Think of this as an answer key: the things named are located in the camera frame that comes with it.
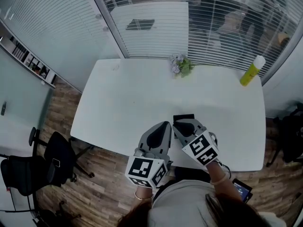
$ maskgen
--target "glass wall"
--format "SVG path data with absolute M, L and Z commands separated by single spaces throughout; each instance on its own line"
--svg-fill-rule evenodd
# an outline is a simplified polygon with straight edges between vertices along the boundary
M 80 91 L 97 60 L 119 58 L 88 0 L 0 0 L 0 10 L 16 39 Z
M 265 73 L 299 26 L 303 0 L 96 0 L 109 11 L 132 58 L 185 53 L 196 64 Z
M 0 106 L 6 102 L 4 117 L 38 127 L 44 120 L 52 89 L 42 85 L 39 78 L 33 77 L 3 48 L 0 48 L 0 62 Z

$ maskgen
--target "person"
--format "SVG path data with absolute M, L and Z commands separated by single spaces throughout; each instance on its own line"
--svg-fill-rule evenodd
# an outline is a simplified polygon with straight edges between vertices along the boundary
M 246 34 L 250 26 L 254 25 L 253 35 L 250 42 L 250 47 L 254 52 L 258 52 L 258 45 L 261 36 L 264 32 L 264 25 L 262 19 L 262 11 L 266 0 L 246 0 L 245 4 L 248 6 L 248 11 L 242 20 L 240 26 L 240 33 Z
M 216 161 L 203 170 L 176 167 L 175 180 L 152 189 L 138 186 L 133 209 L 117 227 L 286 227 L 274 214 L 258 213 L 241 200 Z

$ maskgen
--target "chair leg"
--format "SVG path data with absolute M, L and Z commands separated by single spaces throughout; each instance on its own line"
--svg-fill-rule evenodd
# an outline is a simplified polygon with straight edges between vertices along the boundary
M 61 201 L 59 203 L 59 209 L 60 209 L 60 213 L 63 215 L 64 214 L 64 211 L 63 211 L 63 208 L 62 208 L 62 205 L 64 204 L 64 201 Z
M 77 175 L 73 172 L 72 173 L 72 178 L 71 178 L 71 182 L 75 183 L 77 181 Z
M 47 143 L 39 138 L 35 137 L 35 142 L 42 146 L 47 146 Z
M 95 146 L 94 145 L 90 145 L 88 147 L 86 147 L 85 149 L 83 149 L 82 151 L 80 151 L 77 155 L 76 155 L 76 159 L 78 159 L 79 157 L 81 157 L 83 154 L 85 154 L 88 150 L 93 149 Z
M 274 163 L 274 161 L 276 160 L 276 157 L 278 156 L 278 154 L 279 154 L 280 151 L 281 151 L 281 148 L 278 147 L 276 149 L 276 152 L 275 152 L 274 157 L 272 158 L 271 162 L 267 162 L 266 163 L 266 167 L 270 167 Z
M 81 217 L 82 217 L 81 214 L 78 214 L 78 215 L 76 215 L 75 217 L 69 218 L 68 220 L 70 221 L 70 220 L 73 220 L 73 219 L 75 219 L 75 218 L 81 218 Z
M 72 141 L 76 141 L 76 138 L 71 136 L 69 139 L 68 139 L 68 142 L 71 144 Z
M 95 174 L 93 174 L 92 172 L 88 173 L 87 171 L 85 171 L 81 166 L 79 166 L 78 163 L 75 164 L 75 167 L 90 178 L 93 178 L 95 176 Z

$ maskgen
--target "window blinds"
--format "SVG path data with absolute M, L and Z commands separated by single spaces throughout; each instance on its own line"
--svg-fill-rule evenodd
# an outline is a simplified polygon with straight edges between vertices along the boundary
M 0 0 L 0 19 L 80 91 L 98 59 L 119 58 L 88 0 Z
M 246 70 L 256 55 L 275 63 L 292 39 L 303 0 L 96 0 L 131 58 L 185 53 L 195 64 Z

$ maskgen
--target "chair armrest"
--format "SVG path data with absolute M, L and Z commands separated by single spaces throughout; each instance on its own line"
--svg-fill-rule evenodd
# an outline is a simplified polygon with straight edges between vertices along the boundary
M 35 140 L 36 132 L 37 132 L 36 128 L 33 127 L 32 131 L 30 132 L 29 139 L 28 139 L 28 143 L 29 143 L 30 146 L 32 146 L 33 141 Z
M 303 104 L 298 103 L 297 104 L 297 109 L 295 109 L 290 116 L 294 116 L 295 114 L 297 114 L 298 112 L 303 112 Z

